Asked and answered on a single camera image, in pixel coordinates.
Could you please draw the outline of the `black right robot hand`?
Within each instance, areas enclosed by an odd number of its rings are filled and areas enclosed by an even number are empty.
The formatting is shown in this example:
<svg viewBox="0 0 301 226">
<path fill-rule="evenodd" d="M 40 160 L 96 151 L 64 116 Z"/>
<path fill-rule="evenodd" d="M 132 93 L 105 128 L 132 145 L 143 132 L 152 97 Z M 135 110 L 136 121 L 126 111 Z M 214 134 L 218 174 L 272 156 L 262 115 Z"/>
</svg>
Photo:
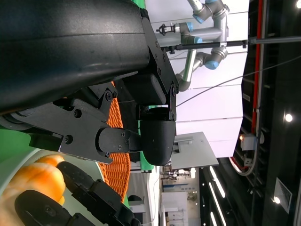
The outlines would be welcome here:
<svg viewBox="0 0 301 226">
<path fill-rule="evenodd" d="M 58 164 L 66 187 L 95 218 L 110 226 L 139 226 L 133 212 L 105 182 L 94 181 L 77 166 L 63 161 Z M 28 190 L 15 200 L 15 210 L 26 226 L 91 226 L 80 213 L 70 215 L 67 209 L 46 195 Z"/>
</svg>

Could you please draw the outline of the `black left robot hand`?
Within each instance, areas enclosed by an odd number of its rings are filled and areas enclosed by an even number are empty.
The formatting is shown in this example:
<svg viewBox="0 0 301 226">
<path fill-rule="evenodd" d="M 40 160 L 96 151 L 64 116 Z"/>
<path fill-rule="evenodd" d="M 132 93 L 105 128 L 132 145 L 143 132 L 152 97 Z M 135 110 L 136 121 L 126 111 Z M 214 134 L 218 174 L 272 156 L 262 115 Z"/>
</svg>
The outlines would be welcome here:
<svg viewBox="0 0 301 226">
<path fill-rule="evenodd" d="M 31 147 L 111 163 L 171 158 L 179 90 L 148 14 L 130 0 L 3 0 L 0 126 Z"/>
</svg>

